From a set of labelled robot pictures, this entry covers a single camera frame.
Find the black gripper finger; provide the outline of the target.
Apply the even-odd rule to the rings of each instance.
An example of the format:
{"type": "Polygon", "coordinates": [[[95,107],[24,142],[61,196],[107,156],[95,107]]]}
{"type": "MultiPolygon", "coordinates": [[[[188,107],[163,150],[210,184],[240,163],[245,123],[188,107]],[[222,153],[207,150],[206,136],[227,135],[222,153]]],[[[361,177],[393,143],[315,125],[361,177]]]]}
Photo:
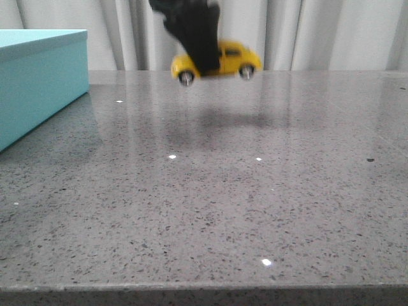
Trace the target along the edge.
{"type": "Polygon", "coordinates": [[[208,1],[149,1],[164,15],[165,29],[190,56],[197,70],[207,74],[220,68],[217,30],[220,7],[208,1]]]}

